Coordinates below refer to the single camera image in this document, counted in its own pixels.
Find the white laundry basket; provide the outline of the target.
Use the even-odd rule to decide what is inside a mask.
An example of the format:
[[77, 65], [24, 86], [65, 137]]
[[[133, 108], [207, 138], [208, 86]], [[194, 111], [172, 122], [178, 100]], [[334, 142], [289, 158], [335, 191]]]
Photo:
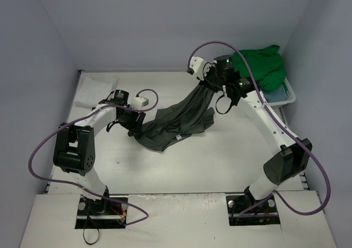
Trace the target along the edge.
[[264, 91], [264, 97], [271, 107], [281, 107], [296, 100], [296, 95], [287, 78], [274, 91]]

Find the light blue t shirt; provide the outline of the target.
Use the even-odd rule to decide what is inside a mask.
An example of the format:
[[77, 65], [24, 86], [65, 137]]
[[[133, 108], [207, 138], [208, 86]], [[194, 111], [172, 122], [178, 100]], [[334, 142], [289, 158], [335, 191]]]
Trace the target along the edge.
[[286, 102], [287, 94], [283, 85], [274, 91], [263, 90], [263, 95], [268, 103]]

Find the green t shirt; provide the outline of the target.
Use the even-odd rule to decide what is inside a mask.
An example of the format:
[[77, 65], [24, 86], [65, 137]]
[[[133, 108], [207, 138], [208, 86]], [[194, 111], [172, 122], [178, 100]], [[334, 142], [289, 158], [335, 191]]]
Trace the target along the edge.
[[257, 85], [262, 90], [273, 92], [284, 83], [286, 72], [279, 50], [278, 45], [270, 45], [262, 49], [240, 50]]

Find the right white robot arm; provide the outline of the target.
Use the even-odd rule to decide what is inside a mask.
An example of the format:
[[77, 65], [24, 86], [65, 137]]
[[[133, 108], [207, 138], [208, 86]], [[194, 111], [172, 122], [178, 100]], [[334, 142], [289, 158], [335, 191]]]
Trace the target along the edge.
[[229, 56], [217, 57], [213, 63], [203, 62], [199, 72], [202, 84], [215, 92], [222, 91], [223, 97], [230, 98], [231, 107], [246, 113], [272, 154], [263, 165], [260, 177], [245, 190], [244, 206], [255, 211], [280, 184], [306, 169], [312, 144], [284, 126], [251, 77], [242, 77], [234, 70]]

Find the grey t shirt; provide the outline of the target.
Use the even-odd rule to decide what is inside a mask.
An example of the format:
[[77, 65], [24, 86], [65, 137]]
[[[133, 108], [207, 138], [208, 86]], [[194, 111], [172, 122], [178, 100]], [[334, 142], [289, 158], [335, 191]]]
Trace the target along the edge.
[[135, 140], [148, 150], [163, 152], [194, 134], [204, 133], [214, 124], [215, 110], [210, 107], [214, 94], [205, 86], [196, 86], [179, 103], [159, 109], [154, 120], [142, 125]]

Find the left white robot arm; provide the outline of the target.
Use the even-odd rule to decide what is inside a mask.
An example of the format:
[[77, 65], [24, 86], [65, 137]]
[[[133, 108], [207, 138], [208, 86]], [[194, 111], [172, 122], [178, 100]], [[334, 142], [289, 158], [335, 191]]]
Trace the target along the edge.
[[137, 95], [129, 103], [128, 97], [128, 92], [116, 90], [112, 98], [99, 101], [92, 109], [94, 115], [66, 127], [56, 137], [54, 165], [70, 174], [84, 189], [99, 194], [90, 202], [90, 208], [99, 215], [108, 212], [110, 201], [106, 198], [109, 197], [108, 187], [94, 169], [95, 136], [102, 130], [109, 132], [116, 124], [126, 129], [128, 136], [141, 133], [146, 115], [141, 110], [149, 100]]

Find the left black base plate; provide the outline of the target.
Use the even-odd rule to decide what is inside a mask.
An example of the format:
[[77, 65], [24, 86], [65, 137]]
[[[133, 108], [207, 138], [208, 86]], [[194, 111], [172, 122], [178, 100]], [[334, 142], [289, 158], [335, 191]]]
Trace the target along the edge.
[[80, 196], [76, 213], [75, 229], [125, 229], [127, 209], [120, 203], [101, 204]]

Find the white t shirt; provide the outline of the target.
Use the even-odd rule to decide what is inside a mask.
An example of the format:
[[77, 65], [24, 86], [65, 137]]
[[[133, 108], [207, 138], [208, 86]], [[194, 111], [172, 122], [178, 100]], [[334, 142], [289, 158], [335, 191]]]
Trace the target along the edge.
[[110, 96], [116, 89], [118, 81], [119, 79], [116, 77], [105, 81], [85, 77], [74, 98], [74, 104], [82, 108], [95, 107], [101, 100]]

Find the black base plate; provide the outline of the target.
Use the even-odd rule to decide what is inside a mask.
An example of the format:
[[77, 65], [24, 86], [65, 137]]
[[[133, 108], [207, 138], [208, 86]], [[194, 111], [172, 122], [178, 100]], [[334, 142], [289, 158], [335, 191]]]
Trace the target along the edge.
[[245, 202], [244, 195], [227, 195], [225, 200], [231, 227], [280, 225], [281, 223], [273, 195], [266, 202], [243, 214], [240, 212], [252, 206]]
[[127, 209], [120, 203], [101, 204], [80, 196], [76, 213], [75, 229], [125, 229]]

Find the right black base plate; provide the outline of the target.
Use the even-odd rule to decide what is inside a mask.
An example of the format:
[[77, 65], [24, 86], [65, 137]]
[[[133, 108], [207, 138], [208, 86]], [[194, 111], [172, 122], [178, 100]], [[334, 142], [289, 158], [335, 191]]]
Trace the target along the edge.
[[225, 200], [231, 227], [280, 225], [281, 223], [273, 195], [266, 202], [243, 214], [240, 212], [252, 206], [245, 202], [244, 195], [227, 195]]

